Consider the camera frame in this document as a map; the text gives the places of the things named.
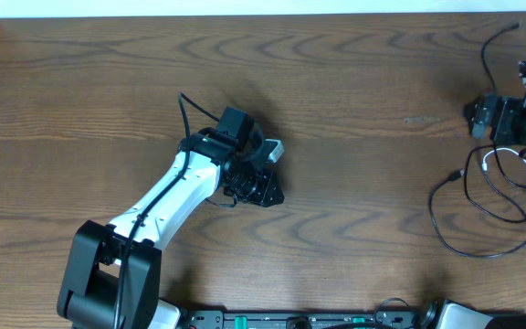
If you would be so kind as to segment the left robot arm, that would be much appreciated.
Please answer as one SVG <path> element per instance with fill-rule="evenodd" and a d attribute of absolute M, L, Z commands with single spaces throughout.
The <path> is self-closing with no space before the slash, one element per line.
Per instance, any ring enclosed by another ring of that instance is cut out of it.
<path fill-rule="evenodd" d="M 162 253 L 192 212 L 218 188 L 235 203 L 283 202 L 269 164 L 278 139 L 254 137 L 241 156 L 235 140 L 211 128 L 183 139 L 168 172 L 133 207 L 101 225 L 87 221 L 72 241 L 58 315 L 75 328 L 175 328 L 181 310 L 159 297 Z"/>

